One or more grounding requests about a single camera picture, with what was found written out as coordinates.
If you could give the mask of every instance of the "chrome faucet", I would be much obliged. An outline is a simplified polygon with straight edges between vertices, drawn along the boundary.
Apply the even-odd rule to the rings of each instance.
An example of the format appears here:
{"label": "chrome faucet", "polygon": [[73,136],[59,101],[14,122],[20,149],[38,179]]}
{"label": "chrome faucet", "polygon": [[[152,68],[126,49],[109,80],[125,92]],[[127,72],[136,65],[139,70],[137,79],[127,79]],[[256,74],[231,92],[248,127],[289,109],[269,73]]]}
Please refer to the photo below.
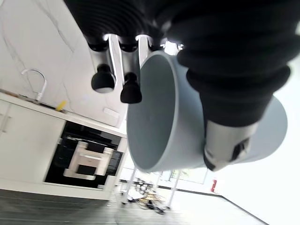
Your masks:
{"label": "chrome faucet", "polygon": [[24,69],[24,70],[21,72],[21,74],[24,75],[25,73],[27,73],[27,72],[29,72],[29,71],[35,71],[35,72],[41,74],[41,76],[42,76],[43,79],[44,79],[44,85],[43,85],[43,87],[42,87],[42,90],[41,90],[40,92],[37,93],[37,97],[36,97],[36,101],[39,101],[39,100],[41,100],[41,98],[42,98],[42,96],[43,96],[43,94],[44,94],[44,91],[45,91],[45,89],[46,89],[46,86],[47,86],[47,80],[46,80],[44,74],[43,74],[41,71],[39,71],[39,70],[37,70],[37,69],[33,69],[33,68]]}

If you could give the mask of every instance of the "white marble wall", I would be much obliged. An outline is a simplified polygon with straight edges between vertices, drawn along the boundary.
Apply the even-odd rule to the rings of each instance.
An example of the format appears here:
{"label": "white marble wall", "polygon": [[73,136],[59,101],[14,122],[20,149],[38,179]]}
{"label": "white marble wall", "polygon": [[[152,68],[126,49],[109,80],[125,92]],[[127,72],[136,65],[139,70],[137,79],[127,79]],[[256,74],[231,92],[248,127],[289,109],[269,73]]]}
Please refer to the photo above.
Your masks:
{"label": "white marble wall", "polygon": [[[113,54],[121,81],[118,48],[114,45]],[[95,71],[87,43],[62,0],[4,0],[0,6],[0,88],[34,98],[43,80],[35,72],[21,75],[25,68],[45,74],[42,102],[56,106],[66,100],[68,111],[117,127],[123,121],[127,105],[120,102],[122,82],[109,94],[93,91]],[[104,113],[105,108],[119,113],[118,119]]]}

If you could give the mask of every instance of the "white cabinet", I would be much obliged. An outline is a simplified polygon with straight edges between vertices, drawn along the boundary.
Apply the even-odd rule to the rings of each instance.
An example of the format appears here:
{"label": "white cabinet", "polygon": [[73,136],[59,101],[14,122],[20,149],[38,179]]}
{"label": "white cabinet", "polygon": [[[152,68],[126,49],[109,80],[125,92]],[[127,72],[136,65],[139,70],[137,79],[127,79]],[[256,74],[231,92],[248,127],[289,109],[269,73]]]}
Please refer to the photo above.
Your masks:
{"label": "white cabinet", "polygon": [[3,101],[0,109],[0,178],[43,182],[65,121]]}

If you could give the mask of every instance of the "dark floor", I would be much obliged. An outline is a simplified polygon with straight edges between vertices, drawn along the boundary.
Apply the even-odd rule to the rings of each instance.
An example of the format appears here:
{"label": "dark floor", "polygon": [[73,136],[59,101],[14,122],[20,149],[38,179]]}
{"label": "dark floor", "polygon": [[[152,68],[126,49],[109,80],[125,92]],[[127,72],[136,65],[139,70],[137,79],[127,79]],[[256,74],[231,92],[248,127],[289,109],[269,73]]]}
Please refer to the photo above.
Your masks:
{"label": "dark floor", "polygon": [[[159,190],[168,198],[169,190]],[[134,203],[69,198],[0,190],[1,225],[260,225],[219,197],[176,192],[172,210],[159,215]]]}

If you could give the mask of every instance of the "red fire extinguisher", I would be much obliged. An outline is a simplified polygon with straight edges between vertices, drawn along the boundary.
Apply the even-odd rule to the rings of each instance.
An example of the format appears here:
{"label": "red fire extinguisher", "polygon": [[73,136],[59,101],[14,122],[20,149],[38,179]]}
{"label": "red fire extinguisher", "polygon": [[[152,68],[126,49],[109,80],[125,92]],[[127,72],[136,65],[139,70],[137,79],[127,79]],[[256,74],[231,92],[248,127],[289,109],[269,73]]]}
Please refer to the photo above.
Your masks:
{"label": "red fire extinguisher", "polygon": [[212,186],[211,186],[211,189],[210,189],[211,192],[215,192],[216,184],[217,184],[217,180],[212,180]]}

